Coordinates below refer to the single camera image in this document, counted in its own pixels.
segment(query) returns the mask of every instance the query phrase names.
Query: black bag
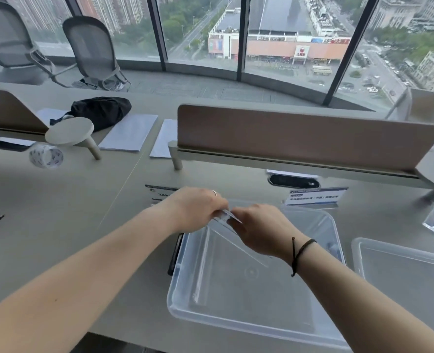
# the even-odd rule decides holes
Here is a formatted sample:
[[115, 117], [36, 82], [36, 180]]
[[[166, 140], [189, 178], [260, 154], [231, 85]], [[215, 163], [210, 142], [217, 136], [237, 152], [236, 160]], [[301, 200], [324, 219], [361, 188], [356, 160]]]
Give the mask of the black bag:
[[117, 124], [130, 112], [132, 105], [125, 98], [117, 96], [99, 96], [97, 98], [75, 101], [69, 112], [60, 119], [50, 119], [50, 125], [62, 121], [66, 115], [74, 118], [88, 118], [95, 129], [93, 132], [106, 129]]

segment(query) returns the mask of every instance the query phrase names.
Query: bus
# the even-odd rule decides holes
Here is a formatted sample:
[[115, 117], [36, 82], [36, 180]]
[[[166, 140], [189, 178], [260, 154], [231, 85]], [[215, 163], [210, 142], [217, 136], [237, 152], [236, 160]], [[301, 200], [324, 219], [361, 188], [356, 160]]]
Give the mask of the bus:
[[331, 75], [333, 73], [331, 67], [324, 65], [313, 65], [312, 70], [314, 71], [314, 74]]

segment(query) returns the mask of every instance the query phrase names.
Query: tape roll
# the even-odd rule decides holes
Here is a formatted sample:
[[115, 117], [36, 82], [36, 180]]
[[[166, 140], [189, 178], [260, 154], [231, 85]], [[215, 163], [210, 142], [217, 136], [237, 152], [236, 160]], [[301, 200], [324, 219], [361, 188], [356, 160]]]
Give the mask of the tape roll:
[[39, 168], [57, 168], [64, 161], [64, 154], [55, 146], [36, 144], [29, 151], [29, 160]]

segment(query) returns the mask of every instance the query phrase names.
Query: glass window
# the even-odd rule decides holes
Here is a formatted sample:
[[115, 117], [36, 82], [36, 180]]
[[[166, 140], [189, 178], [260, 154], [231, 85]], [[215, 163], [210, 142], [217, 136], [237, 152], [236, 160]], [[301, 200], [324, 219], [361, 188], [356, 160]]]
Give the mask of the glass window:
[[335, 95], [384, 110], [407, 87], [434, 91], [434, 0], [379, 0]]
[[73, 56], [62, 22], [71, 17], [65, 0], [6, 0], [23, 19], [44, 55]]
[[168, 59], [236, 70], [241, 0], [158, 0]]
[[85, 16], [104, 23], [116, 58], [160, 61], [147, 0], [77, 0]]
[[245, 72], [327, 92], [366, 2], [251, 0]]

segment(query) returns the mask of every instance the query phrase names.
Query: mesh chair back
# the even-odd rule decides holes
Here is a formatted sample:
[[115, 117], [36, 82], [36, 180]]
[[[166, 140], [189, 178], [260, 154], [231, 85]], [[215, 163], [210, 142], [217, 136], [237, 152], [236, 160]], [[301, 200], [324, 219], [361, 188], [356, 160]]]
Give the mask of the mesh chair back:
[[32, 65], [26, 54], [34, 47], [23, 20], [13, 6], [0, 2], [0, 65]]
[[104, 24], [94, 17], [76, 16], [63, 23], [83, 76], [105, 80], [116, 69], [113, 42]]

